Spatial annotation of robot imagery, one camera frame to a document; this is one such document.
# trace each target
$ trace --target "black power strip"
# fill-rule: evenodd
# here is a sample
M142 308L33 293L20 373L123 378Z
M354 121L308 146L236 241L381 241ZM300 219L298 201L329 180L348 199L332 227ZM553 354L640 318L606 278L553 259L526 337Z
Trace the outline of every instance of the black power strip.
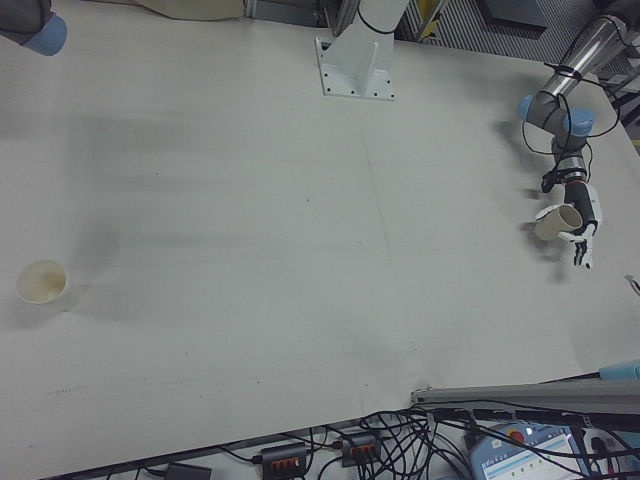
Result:
M302 442L264 448L260 456L263 480L288 480L307 472L307 447Z

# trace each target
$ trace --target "red switch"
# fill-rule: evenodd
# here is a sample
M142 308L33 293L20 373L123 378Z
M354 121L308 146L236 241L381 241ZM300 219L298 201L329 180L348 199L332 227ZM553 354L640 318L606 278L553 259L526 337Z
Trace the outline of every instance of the red switch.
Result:
M511 440L515 440L518 443L524 443L524 435L517 430L512 430L509 432L509 438Z

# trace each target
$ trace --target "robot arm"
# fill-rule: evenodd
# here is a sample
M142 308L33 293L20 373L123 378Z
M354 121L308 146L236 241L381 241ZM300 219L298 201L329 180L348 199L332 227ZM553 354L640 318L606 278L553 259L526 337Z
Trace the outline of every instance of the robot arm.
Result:
M51 11L50 0L0 0L0 35L42 55L55 55L67 26Z
M582 216L582 226L560 234L560 238L576 245L575 265L593 266L593 236L602 224L602 210L596 189L588 185L588 172L582 155L591 133L593 113L586 109L568 108L566 97L593 69L606 64L638 36L640 5L637 0L618 0L596 17L584 33L586 39L576 45L554 75L535 95L527 95L518 105L518 116L553 135L552 152L555 165L544 175L541 189L551 191L554 185L565 188L564 201ZM548 207L536 216L543 218L560 205Z

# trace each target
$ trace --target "white paper cup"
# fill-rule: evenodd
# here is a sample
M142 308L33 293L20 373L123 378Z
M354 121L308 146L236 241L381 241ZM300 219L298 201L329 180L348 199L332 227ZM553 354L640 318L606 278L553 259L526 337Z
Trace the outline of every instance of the white paper cup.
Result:
M46 305L61 312L78 303L69 272L53 260L39 260L22 270L16 290L27 303Z
M548 242L558 236L560 232L572 232L582 226L582 216L571 205L561 205L551 211L538 222L533 233L540 240Z

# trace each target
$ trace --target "white tabletop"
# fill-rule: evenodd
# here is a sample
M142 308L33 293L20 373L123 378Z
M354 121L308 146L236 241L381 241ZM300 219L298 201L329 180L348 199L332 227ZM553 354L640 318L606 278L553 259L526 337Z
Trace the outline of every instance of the white tabletop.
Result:
M637 356L640 159L593 140L593 271L521 225L550 71L397 43L394 103L323 97L312 29L58 0L0 49L0 477L26 480L536 382ZM613 111L580 87L573 106ZM549 138L529 129L532 143ZM69 313L21 304L68 266Z

